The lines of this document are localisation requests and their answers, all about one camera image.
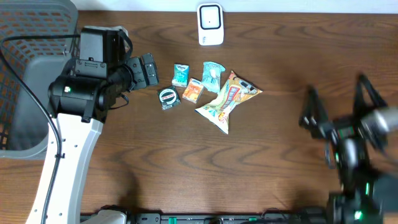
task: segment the teal wrapped candy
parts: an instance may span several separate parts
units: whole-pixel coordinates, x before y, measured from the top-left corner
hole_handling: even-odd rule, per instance
[[[203,76],[201,83],[206,89],[213,93],[220,92],[221,72],[224,72],[224,66],[215,62],[203,62]]]
[[[189,65],[174,65],[173,86],[187,87],[188,85]]]

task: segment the basket mesh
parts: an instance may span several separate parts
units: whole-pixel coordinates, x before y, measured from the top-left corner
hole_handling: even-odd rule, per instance
[[[76,32],[76,12],[71,2],[65,1],[1,1],[0,39],[21,35],[63,35]],[[63,57],[75,50],[72,40],[37,39],[6,42],[2,48],[6,60],[24,79],[24,72],[33,58],[41,55]],[[7,139],[11,128],[20,86],[0,62],[0,149],[8,149]]]

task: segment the white device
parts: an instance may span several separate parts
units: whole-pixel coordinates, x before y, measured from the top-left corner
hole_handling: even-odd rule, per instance
[[[223,8],[217,3],[198,6],[198,40],[200,45],[220,45],[224,41]]]

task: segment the wooden table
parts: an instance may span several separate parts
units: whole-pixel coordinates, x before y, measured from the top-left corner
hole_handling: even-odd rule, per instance
[[[323,143],[298,126],[306,86],[318,88],[331,118],[351,112],[358,71],[398,104],[398,16],[225,13],[224,23],[223,45],[201,47],[196,13],[80,12],[79,27],[124,26],[133,55],[151,52],[160,77],[158,86],[128,94],[129,106],[109,112],[82,212],[107,204],[165,213],[288,210],[325,205],[329,191],[340,189]],[[171,85],[174,63],[189,64],[190,76],[201,79],[204,61],[226,67],[222,84],[234,70],[264,90],[234,109],[229,135],[194,112],[213,93],[160,108],[157,90]],[[392,137],[389,153],[398,155],[397,148]],[[25,222],[42,165],[1,160],[0,223]]]

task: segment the plastic wrapper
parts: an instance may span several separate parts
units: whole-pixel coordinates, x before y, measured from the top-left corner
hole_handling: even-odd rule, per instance
[[[189,84],[182,94],[182,98],[189,100],[193,103],[197,103],[203,89],[205,87],[201,84],[201,81],[191,78]]]
[[[189,65],[174,65],[173,86],[187,87],[188,85]]]
[[[181,103],[180,98],[178,97],[178,93],[175,90],[174,86],[170,86],[163,90],[159,90],[157,92],[157,95],[159,96],[159,101],[160,104],[162,105],[163,110],[170,109]]]
[[[261,90],[240,79],[233,71],[231,71],[231,75],[217,98],[195,111],[217,125],[222,132],[228,134],[228,120],[230,112],[236,105],[245,102],[261,92]]]
[[[220,92],[221,72],[224,72],[224,66],[215,62],[203,62],[203,76],[201,83],[206,89],[213,93]]]

